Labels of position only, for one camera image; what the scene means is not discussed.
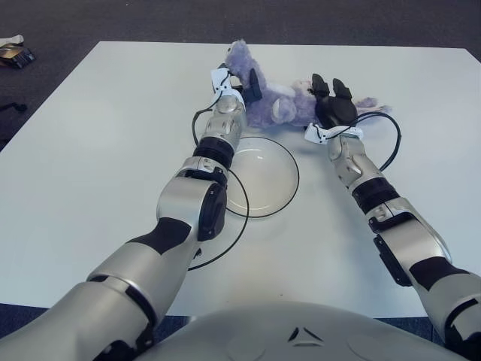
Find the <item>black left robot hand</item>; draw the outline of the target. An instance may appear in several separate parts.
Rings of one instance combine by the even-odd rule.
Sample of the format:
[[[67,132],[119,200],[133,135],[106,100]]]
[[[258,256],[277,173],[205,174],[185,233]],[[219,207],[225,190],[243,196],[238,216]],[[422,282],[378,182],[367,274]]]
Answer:
[[[259,79],[254,68],[249,72],[249,86],[243,87],[242,96],[246,104],[257,102],[262,99],[262,91],[259,85]]]

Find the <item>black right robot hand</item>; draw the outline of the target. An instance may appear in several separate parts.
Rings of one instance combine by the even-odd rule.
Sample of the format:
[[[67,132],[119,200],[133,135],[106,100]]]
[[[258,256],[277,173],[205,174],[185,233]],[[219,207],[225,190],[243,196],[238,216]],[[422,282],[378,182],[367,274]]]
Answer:
[[[312,94],[316,99],[315,114],[324,129],[336,126],[348,126],[358,115],[352,102],[352,94],[348,87],[337,78],[333,79],[330,95],[328,84],[319,74],[312,74]]]

